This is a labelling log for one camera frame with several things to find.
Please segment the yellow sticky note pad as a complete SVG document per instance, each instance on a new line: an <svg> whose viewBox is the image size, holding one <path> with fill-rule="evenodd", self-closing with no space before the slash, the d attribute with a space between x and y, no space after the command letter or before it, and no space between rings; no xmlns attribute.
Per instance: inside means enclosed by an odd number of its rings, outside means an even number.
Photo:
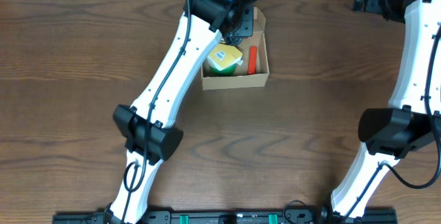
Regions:
<svg viewBox="0 0 441 224"><path fill-rule="evenodd" d="M235 46L218 44L207 56L207 62L221 71L237 64L242 59L243 53Z"/></svg>

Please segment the black correction tape dispenser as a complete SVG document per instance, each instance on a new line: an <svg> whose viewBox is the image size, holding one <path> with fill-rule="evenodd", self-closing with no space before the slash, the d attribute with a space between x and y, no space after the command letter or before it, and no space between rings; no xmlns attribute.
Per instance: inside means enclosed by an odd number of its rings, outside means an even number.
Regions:
<svg viewBox="0 0 441 224"><path fill-rule="evenodd" d="M225 45L238 46L243 39L235 36L228 36L224 38Z"/></svg>

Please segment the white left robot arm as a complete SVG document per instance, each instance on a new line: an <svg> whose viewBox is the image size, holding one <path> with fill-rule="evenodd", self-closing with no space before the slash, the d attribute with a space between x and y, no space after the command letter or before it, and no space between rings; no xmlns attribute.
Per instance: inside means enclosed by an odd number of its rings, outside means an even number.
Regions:
<svg viewBox="0 0 441 224"><path fill-rule="evenodd" d="M138 223L161 164L182 141L174 123L182 100L204 60L244 24L257 0L185 0L173 42L148 86L131 105L118 105L114 122L126 139L126 167L105 223Z"/></svg>

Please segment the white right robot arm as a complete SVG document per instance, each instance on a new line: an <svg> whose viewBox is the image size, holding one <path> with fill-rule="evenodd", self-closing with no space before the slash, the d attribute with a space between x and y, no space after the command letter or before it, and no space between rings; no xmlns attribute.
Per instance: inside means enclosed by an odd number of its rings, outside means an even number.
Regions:
<svg viewBox="0 0 441 224"><path fill-rule="evenodd" d="M363 112L358 153L319 217L322 223L390 223L394 217L387 211L366 209L387 173L417 190L440 178L437 168L428 182L416 185L394 168L410 152L440 146L440 0L354 0L353 11L403 23L404 48L388 106Z"/></svg>

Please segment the green tape roll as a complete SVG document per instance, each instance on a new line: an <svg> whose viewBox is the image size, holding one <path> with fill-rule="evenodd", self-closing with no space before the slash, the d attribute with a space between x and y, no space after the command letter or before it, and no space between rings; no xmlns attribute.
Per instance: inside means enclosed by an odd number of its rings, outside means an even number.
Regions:
<svg viewBox="0 0 441 224"><path fill-rule="evenodd" d="M223 70L218 70L217 68L215 68L213 66L210 66L209 68L210 68L211 73L216 77L230 77L234 74L234 72L237 68L237 65L236 64L231 65L227 68L224 68Z"/></svg>

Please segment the brown cardboard box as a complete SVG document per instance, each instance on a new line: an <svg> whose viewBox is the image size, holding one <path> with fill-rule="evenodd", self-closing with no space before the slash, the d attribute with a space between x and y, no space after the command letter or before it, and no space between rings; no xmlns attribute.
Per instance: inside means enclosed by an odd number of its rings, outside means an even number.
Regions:
<svg viewBox="0 0 441 224"><path fill-rule="evenodd" d="M254 7L253 35L243 39L237 48L243 53L241 65L237 65L231 76L218 76L204 62L201 68L201 82L203 90L221 90L233 88L264 87L269 78L269 64L267 45L265 40L266 17L260 9ZM248 74L249 52L256 47L256 73Z"/></svg>

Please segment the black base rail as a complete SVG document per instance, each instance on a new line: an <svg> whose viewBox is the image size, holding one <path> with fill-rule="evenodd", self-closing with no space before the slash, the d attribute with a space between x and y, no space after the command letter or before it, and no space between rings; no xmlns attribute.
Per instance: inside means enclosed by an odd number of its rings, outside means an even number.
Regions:
<svg viewBox="0 0 441 224"><path fill-rule="evenodd" d="M316 214L311 209L298 208L284 211L266 212L146 212L139 223L143 224L288 224L317 223ZM393 209L367 209L359 219L348 218L346 223L398 224ZM118 223L116 218L106 212L88 214L57 214L52 217L53 224L105 224Z"/></svg>

